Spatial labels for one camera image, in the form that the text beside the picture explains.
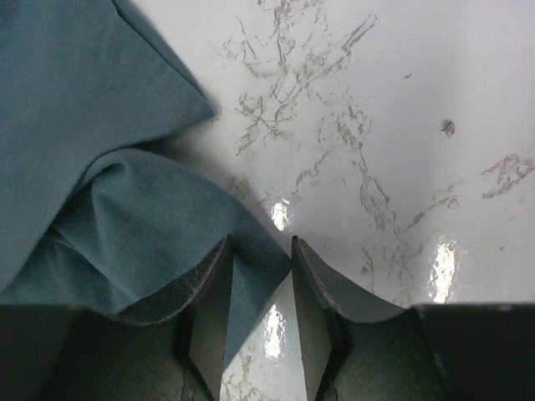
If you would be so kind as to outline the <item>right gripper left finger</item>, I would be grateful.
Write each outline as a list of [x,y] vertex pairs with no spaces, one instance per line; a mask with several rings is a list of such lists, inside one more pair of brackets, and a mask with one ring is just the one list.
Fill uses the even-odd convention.
[[193,268],[120,312],[136,326],[176,320],[182,400],[220,398],[232,277],[232,238],[225,236]]

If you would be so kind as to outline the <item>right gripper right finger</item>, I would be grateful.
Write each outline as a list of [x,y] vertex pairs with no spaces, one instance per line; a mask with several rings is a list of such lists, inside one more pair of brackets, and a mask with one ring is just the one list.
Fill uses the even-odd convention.
[[291,251],[306,399],[321,400],[353,347],[351,330],[405,309],[333,269],[304,239],[294,236]]

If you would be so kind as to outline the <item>grey-blue t shirt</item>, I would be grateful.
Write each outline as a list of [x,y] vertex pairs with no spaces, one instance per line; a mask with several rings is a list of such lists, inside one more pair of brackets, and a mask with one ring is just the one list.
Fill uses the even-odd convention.
[[240,201],[148,147],[213,115],[130,2],[2,2],[2,304],[116,314],[231,236],[232,359],[290,261]]

